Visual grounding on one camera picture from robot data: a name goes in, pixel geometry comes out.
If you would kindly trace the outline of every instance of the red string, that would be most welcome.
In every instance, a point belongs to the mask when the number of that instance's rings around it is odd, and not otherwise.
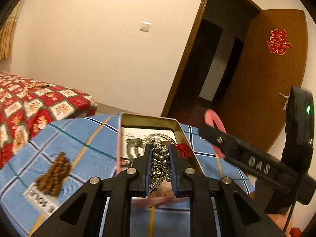
[[[181,156],[181,158],[187,159],[188,157],[191,156],[191,151],[184,144],[177,143],[176,148],[177,148],[178,154]]]

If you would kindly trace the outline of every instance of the red patterned bedspread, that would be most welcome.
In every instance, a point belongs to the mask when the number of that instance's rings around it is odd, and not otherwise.
[[[0,73],[0,168],[51,121],[92,116],[97,103],[79,90]]]

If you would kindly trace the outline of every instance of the curtain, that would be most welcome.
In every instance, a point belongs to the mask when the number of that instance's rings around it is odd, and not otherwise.
[[[24,1],[25,0],[19,1],[0,30],[0,60],[8,58],[12,54],[15,25]]]

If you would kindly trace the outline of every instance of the pink strap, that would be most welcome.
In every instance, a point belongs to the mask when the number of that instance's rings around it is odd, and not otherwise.
[[[204,114],[204,121],[207,125],[211,127],[214,127],[214,122],[215,122],[218,129],[226,133],[225,127],[215,111],[207,110]],[[221,152],[221,150],[218,147],[216,147],[215,145],[212,145],[212,147],[214,151],[216,152],[217,156],[219,156],[220,158],[225,158],[225,155]]]

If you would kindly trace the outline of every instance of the light switch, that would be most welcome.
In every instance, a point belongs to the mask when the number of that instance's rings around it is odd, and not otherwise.
[[[145,31],[145,32],[149,32],[150,26],[151,26],[150,22],[143,21],[143,23],[142,23],[142,25],[140,27],[140,30],[141,31]]]

